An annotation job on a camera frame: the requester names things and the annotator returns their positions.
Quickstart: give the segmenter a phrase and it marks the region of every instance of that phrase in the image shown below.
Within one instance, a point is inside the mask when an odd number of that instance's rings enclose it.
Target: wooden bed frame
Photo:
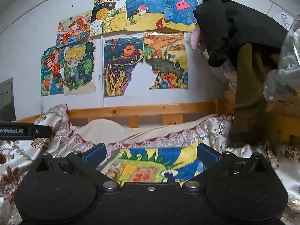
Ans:
[[[232,114],[233,107],[234,102],[227,99],[215,99],[212,102],[75,109],[69,110],[69,115],[71,121],[72,119],[88,119],[88,122],[107,117],[128,117],[130,128],[138,128],[138,116],[162,115],[163,125],[173,125],[183,123],[183,114],[186,113]],[[15,122],[33,122],[40,115]],[[291,144],[295,137],[300,137],[300,118],[272,112],[267,114],[267,118],[267,131],[276,133],[277,136],[280,136],[281,141]]]

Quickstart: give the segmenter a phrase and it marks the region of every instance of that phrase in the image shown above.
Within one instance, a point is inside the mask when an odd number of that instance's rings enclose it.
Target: gray door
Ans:
[[[0,122],[16,120],[13,79],[0,83]]]

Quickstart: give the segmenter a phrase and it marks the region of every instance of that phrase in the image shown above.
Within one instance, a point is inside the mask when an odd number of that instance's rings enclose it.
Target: transparent plastic wrap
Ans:
[[[300,102],[300,15],[284,40],[278,69],[266,77],[263,94],[267,101]]]

